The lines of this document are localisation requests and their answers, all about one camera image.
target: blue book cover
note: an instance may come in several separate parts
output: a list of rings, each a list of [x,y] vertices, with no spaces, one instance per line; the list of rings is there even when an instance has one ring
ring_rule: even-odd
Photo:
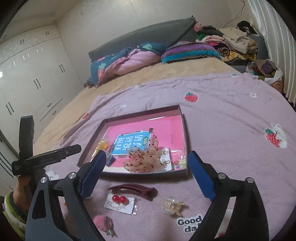
[[[126,155],[127,150],[132,147],[138,147],[142,150],[146,148],[149,141],[149,131],[138,131],[134,133],[124,134],[117,136],[115,143],[112,147],[112,155]]]

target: hand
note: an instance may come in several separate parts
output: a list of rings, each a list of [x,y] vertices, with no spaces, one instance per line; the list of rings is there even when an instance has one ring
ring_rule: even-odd
[[[29,176],[19,176],[17,179],[17,184],[13,191],[13,201],[22,210],[29,211],[30,203],[27,200],[25,194],[25,186],[29,184],[31,177]]]

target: pink blanket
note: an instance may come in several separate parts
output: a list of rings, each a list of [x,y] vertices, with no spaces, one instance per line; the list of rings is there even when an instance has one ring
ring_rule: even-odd
[[[151,51],[141,51],[134,49],[127,57],[119,58],[109,65],[106,69],[102,68],[98,71],[100,82],[107,81],[118,75],[125,75],[132,71],[141,69],[151,64],[161,62],[161,57]]]
[[[189,92],[198,96],[196,102],[184,98]],[[173,78],[98,96],[89,116],[66,133],[61,146],[80,144],[84,149],[103,119],[176,104],[184,114],[188,151],[195,150],[204,162],[230,178],[254,178],[272,239],[296,204],[296,113],[279,92],[248,73]],[[51,168],[63,178],[78,171],[80,155],[68,157]],[[118,241],[188,241],[193,233],[184,233],[175,217],[162,212],[162,202],[169,196],[183,200],[188,206],[182,211],[184,218],[199,213],[204,216],[210,206],[192,176],[176,176],[167,180],[135,180],[158,190],[152,202],[135,196],[135,216],[104,208],[107,189],[129,182],[101,178],[94,198],[84,202],[91,217],[104,214],[113,219]],[[114,240],[105,233],[103,236]]]

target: pillow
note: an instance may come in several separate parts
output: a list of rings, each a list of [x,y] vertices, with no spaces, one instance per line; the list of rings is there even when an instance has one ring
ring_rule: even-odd
[[[214,49],[213,46],[207,43],[192,43],[182,41],[176,45],[167,49],[162,55],[162,62],[171,63],[187,59],[204,58],[204,57],[216,57],[221,59],[219,53]]]

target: metal knob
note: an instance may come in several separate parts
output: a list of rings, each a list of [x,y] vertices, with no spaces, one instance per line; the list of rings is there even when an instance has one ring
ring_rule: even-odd
[[[221,173],[218,174],[218,178],[225,179],[226,175],[223,172],[221,172]]]
[[[71,172],[71,173],[68,175],[68,177],[69,177],[70,179],[73,179],[73,178],[76,177],[76,173],[75,173],[75,172]]]
[[[45,183],[47,181],[47,177],[41,178],[40,182]]]
[[[247,182],[248,182],[248,183],[253,183],[253,182],[254,182],[254,179],[251,178],[251,177],[248,177],[248,178],[247,178]]]

